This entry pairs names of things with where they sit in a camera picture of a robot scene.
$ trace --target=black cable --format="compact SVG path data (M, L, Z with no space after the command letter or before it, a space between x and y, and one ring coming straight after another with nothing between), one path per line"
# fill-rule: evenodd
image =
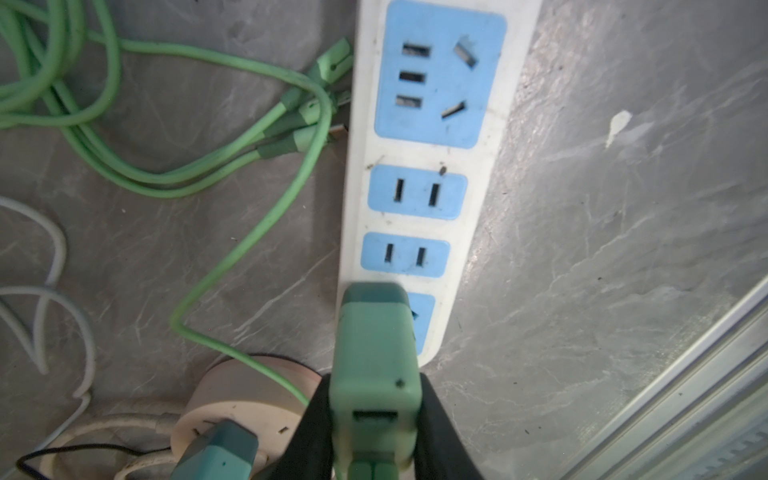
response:
M35 480L51 480L50 478L40 473L37 469L27 465L27 461L32 460L33 458L42 457L43 455L50 455L51 453L76 452L77 450L117 450L118 452L123 452L127 453L128 455L138 457L140 455L146 455L147 453L162 452L163 450L168 449L142 452L141 450L133 450L122 445L113 445L111 443L84 443L82 445L57 447L55 449L42 449L38 450L37 452L28 453L27 455L21 457L19 460L16 460L16 468L18 468L18 470L24 475L27 475L30 478L34 478Z

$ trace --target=white stain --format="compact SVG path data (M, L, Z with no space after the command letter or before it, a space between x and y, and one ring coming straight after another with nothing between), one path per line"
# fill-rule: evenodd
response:
M605 139L605 147L608 148L614 143L616 135L620 131L625 129L629 125L629 120L632 119L632 114L626 110L622 110L615 114L611 119L611 126L608 128L608 138Z

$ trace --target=green cable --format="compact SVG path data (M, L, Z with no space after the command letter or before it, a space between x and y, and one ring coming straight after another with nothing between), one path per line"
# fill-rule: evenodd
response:
M254 145L263 138L263 132L270 125L280 119L283 114L297 107L298 104L297 101L279 103L235 141L183 167L162 174L147 172L122 161L88 124L89 121L103 114L117 95L121 79L121 49L149 55L192 58L267 75L308 91L319 102L317 125L307 128L300 135L307 138L311 135L311 140L306 147L304 160L291 184L266 216L240 241L237 247L230 251L181 300L169 319L171 329L182 337L240 360L280 384L304 405L307 405L309 400L306 395L279 373L226 343L190 329L184 325L182 319L190 306L196 303L235 263L243 258L283 216L296 199L312 173L320 151L328 138L331 115L333 114L333 105L329 95L319 81L315 81L304 74L260 61L186 45L120 39L117 37L104 0L91 0L91 2L101 24L102 33L85 29L82 0L47 0L47 11L24 0L0 0L0 34L8 42L14 53L20 77L20 80L15 83L0 85L0 129L15 125L59 127L67 142L99 174L130 191L150 197L183 197L203 190L238 168L260 159L264 151L280 151L283 147L278 145L265 146L261 152L256 149L241 153L244 148ZM48 37L45 44L33 32L29 20L48 25ZM63 82L62 76L77 60L86 38L105 46L107 78L104 90L96 101L90 106L80 109L74 101L74 96ZM333 49L335 49L335 55L343 56L343 60L339 60L339 65L343 63L344 68L348 69L352 61L348 43L342 44L340 42L334 45ZM328 58L323 60L325 61L324 65L327 65ZM343 74L340 70L342 69L336 71L335 75ZM43 100L51 115L30 113L33 104L38 99Z

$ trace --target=gray marble surface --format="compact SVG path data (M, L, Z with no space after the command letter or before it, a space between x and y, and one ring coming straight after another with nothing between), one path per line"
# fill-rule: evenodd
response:
M121 35L307 66L354 31L349 0L110 2ZM488 480L550 479L768 273L768 5L760 0L545 0L449 330L424 370ZM102 86L91 46L70 83ZM15 78L0 44L0 81ZM283 91L192 61L125 55L98 122L163 170L232 139ZM611 119L633 114L606 147ZM346 147L188 322L251 352L332 361ZM61 290L95 323L94 412L183 402L217 358L167 328L176 302L266 213L296 171L253 164L181 200L139 197L58 131L0 132L0 193L64 228ZM0 211L0 283L41 283L48 238ZM22 315L33 302L9 299ZM0 467L75 408L82 347L49 322L53 373L0 328ZM110 478L108 469L99 478Z

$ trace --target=power strip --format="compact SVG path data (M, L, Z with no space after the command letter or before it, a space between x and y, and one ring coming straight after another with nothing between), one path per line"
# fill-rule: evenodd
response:
M339 301L409 292L419 365L438 352L541 0L362 0Z

